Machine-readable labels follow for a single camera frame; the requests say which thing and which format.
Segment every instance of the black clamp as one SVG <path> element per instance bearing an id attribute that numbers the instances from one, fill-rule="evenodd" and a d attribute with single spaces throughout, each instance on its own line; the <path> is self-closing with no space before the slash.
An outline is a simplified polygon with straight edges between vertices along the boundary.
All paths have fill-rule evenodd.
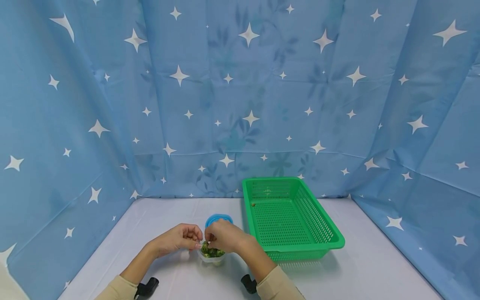
<path id="1" fill-rule="evenodd" d="M 257 292 L 257 281 L 252 281 L 249 274 L 242 277 L 240 281 L 249 294 L 255 294 Z"/>
<path id="2" fill-rule="evenodd" d="M 134 299 L 136 300 L 145 300 L 150 298 L 158 287 L 158 279 L 155 277 L 150 278 L 147 284 L 140 283 L 137 287 L 137 293 L 135 294 Z"/>

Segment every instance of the green basket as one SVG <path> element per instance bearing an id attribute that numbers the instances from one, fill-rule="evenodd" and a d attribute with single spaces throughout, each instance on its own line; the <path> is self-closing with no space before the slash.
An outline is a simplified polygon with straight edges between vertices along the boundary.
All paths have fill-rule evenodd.
<path id="1" fill-rule="evenodd" d="M 273 261 L 310 260 L 340 249 L 345 239 L 303 180 L 243 181 L 250 234 Z"/>

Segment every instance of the person's right hand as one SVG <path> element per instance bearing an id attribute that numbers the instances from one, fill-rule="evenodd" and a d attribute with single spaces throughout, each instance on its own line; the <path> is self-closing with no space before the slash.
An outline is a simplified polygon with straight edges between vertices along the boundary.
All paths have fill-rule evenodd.
<path id="1" fill-rule="evenodd" d="M 205 239 L 210 242 L 209 248 L 216 248 L 227 253 L 238 252 L 240 246 L 253 238 L 233 225 L 220 219 L 205 229 Z"/>

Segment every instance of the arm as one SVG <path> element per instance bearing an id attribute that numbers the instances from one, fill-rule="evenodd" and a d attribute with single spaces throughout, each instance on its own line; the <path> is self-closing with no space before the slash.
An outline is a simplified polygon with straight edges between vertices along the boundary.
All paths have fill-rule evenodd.
<path id="1" fill-rule="evenodd" d="M 196 225 L 179 224 L 148 242 L 127 268 L 115 277 L 95 300 L 133 300 L 137 286 L 152 262 L 179 249 L 200 249 L 202 231 Z"/>
<path id="2" fill-rule="evenodd" d="M 225 220 L 218 220 L 205 230 L 210 248 L 235 252 L 250 268 L 262 300 L 305 300 L 282 269 L 264 252 L 257 240 Z"/>

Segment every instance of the blue lid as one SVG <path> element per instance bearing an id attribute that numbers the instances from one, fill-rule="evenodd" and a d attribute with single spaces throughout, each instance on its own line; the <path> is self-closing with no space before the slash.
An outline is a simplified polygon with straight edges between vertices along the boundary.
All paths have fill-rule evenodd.
<path id="1" fill-rule="evenodd" d="M 227 220 L 228 222 L 232 223 L 233 224 L 233 220 L 232 218 L 229 216 L 229 215 L 222 215 L 222 214 L 214 214 L 214 215 L 211 215 L 207 221 L 205 222 L 205 228 L 209 227 L 210 224 L 212 224 L 213 222 L 216 222 L 220 219 L 224 219 L 224 220 Z"/>

